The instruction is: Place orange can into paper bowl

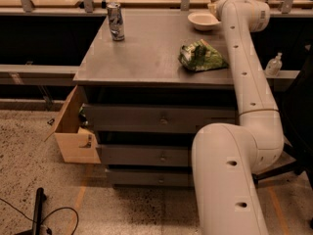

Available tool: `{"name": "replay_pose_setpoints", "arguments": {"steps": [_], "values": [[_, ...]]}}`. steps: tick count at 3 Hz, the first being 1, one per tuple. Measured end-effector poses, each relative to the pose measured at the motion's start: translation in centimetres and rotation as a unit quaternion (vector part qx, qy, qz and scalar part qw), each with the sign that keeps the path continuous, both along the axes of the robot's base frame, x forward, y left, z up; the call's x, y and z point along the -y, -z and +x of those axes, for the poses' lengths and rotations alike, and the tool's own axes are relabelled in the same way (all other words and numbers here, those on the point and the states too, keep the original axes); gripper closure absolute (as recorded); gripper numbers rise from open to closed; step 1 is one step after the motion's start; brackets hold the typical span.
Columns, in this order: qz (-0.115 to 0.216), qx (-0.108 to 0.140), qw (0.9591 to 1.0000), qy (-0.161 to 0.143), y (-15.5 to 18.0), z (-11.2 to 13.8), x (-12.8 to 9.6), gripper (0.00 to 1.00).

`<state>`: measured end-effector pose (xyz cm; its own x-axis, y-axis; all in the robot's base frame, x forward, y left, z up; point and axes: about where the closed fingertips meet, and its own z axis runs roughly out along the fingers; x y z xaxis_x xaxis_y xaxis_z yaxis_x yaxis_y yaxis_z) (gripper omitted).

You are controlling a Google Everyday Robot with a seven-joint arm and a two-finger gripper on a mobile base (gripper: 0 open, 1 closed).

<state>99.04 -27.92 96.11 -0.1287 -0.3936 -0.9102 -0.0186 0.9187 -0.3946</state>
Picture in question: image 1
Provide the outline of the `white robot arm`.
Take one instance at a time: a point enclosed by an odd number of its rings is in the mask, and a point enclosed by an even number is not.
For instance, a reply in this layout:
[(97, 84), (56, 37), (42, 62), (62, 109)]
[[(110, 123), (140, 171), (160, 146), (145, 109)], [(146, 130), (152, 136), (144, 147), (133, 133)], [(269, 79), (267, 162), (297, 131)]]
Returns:
[(250, 35), (266, 27), (269, 6), (255, 0), (220, 0), (239, 123), (209, 124), (192, 146), (201, 235), (268, 235), (252, 175), (282, 154), (279, 110)]

